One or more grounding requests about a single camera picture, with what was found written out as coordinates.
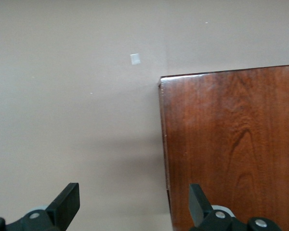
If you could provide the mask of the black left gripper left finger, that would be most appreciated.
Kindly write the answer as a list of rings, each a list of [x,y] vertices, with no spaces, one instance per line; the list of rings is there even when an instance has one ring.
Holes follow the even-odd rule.
[[[45,209],[30,211],[10,224],[0,217],[0,231],[65,231],[79,208],[79,184],[69,183]]]

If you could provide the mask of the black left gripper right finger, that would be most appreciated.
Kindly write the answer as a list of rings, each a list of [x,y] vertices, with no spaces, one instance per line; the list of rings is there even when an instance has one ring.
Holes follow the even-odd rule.
[[[189,211],[194,226],[192,231],[278,231],[270,219],[252,217],[247,223],[239,221],[224,206],[211,205],[199,184],[189,185]]]

